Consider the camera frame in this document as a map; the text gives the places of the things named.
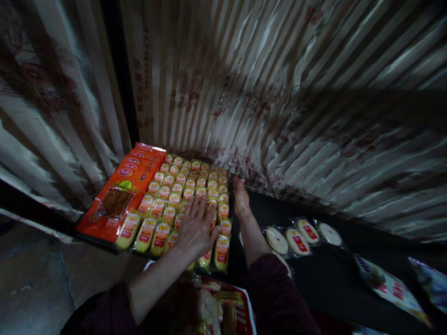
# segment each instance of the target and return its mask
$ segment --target snack package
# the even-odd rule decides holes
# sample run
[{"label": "snack package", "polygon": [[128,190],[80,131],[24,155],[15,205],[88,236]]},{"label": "snack package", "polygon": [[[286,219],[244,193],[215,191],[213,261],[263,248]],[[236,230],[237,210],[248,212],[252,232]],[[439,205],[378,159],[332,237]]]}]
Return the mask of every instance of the snack package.
[{"label": "snack package", "polygon": [[151,181],[149,184],[147,193],[156,195],[156,194],[158,194],[159,190],[160,190],[160,183],[157,181]]},{"label": "snack package", "polygon": [[152,216],[143,219],[140,231],[138,232],[134,243],[133,249],[136,252],[144,254],[149,249],[149,246],[152,242],[153,232],[157,227],[157,223],[158,219]]},{"label": "snack package", "polygon": [[168,236],[170,233],[170,226],[168,222],[162,220],[155,229],[155,235],[150,245],[150,253],[154,257],[161,257],[168,245]]},{"label": "snack package", "polygon": [[153,201],[154,196],[150,193],[145,193],[138,206],[138,211],[142,214],[146,214],[150,210]]},{"label": "snack package", "polygon": [[115,243],[127,210],[138,208],[152,177],[141,170],[116,170],[76,225],[76,231]]},{"label": "snack package", "polygon": [[158,190],[158,197],[167,200],[169,198],[169,193],[171,193],[171,188],[169,186],[161,186]]},{"label": "snack package", "polygon": [[430,302],[447,314],[447,275],[414,258],[408,260]]},{"label": "snack package", "polygon": [[361,258],[358,254],[354,254],[354,258],[359,267],[360,276],[370,289],[430,328],[432,327],[427,315],[400,279]]},{"label": "snack package", "polygon": [[217,272],[228,270],[228,256],[230,253],[230,237],[220,234],[214,247],[214,269]]},{"label": "snack package", "polygon": [[165,203],[166,201],[162,198],[155,198],[152,202],[152,209],[149,211],[149,214],[155,218],[161,217]]},{"label": "snack package", "polygon": [[137,211],[130,211],[124,219],[121,232],[116,240],[116,246],[119,249],[127,249],[132,245],[135,235],[141,222],[141,214]]},{"label": "snack package", "polygon": [[222,234],[225,236],[231,236],[231,225],[233,220],[230,218],[223,217],[220,220],[220,226],[222,227]]},{"label": "snack package", "polygon": [[192,171],[198,172],[200,170],[202,162],[199,160],[191,160]]}]

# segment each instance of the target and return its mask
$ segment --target orange package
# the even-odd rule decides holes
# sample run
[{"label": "orange package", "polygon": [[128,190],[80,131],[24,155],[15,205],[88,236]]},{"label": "orange package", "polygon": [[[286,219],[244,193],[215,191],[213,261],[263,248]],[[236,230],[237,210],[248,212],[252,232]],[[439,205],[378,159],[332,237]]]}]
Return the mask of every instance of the orange package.
[{"label": "orange package", "polygon": [[95,197],[76,231],[115,243],[126,212],[138,208],[154,174],[155,170],[149,173],[128,167],[118,168]]}]

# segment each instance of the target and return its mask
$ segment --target round pastry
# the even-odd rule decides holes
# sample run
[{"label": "round pastry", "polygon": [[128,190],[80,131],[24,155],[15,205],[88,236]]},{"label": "round pastry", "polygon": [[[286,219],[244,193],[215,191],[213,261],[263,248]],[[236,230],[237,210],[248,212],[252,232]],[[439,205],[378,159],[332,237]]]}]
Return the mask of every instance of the round pastry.
[{"label": "round pastry", "polygon": [[287,229],[285,232],[287,243],[292,250],[298,255],[308,255],[311,253],[309,244],[307,244],[305,238],[294,228]]},{"label": "round pastry", "polygon": [[265,238],[270,247],[281,255],[285,255],[289,250],[287,241],[284,236],[273,227],[267,227],[265,230]]},{"label": "round pastry", "polygon": [[325,238],[325,240],[328,241],[328,243],[340,246],[343,242],[338,232],[331,226],[325,223],[320,223],[318,225],[318,229],[320,230],[320,233]]},{"label": "round pastry", "polygon": [[297,228],[309,243],[317,243],[320,240],[317,230],[306,220],[299,220]]}]

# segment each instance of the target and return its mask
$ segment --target hand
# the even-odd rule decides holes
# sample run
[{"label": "hand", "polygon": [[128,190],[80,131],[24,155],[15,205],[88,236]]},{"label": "hand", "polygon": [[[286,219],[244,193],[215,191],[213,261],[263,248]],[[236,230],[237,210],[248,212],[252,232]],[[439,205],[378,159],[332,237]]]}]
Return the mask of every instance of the hand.
[{"label": "hand", "polygon": [[250,211],[250,198],[244,188],[245,179],[233,178],[233,193],[236,197],[234,211],[241,218],[241,215]]},{"label": "hand", "polygon": [[180,222],[178,232],[178,248],[181,248],[182,254],[189,257],[189,263],[202,257],[213,248],[213,243],[217,239],[222,228],[214,227],[210,233],[211,220],[216,211],[216,206],[212,205],[206,216],[205,213],[206,197],[204,196],[199,204],[199,197],[190,198],[186,207],[183,219]]}]

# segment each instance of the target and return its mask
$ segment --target fabric backdrop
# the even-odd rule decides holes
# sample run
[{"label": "fabric backdrop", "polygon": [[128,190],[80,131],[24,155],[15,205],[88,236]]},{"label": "fabric backdrop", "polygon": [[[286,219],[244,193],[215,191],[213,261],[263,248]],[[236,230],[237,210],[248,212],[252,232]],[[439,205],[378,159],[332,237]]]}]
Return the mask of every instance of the fabric backdrop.
[{"label": "fabric backdrop", "polygon": [[445,239],[441,3],[121,0],[141,140],[273,196]]},{"label": "fabric backdrop", "polygon": [[130,150],[99,2],[1,1],[0,74],[0,178],[76,219]]}]

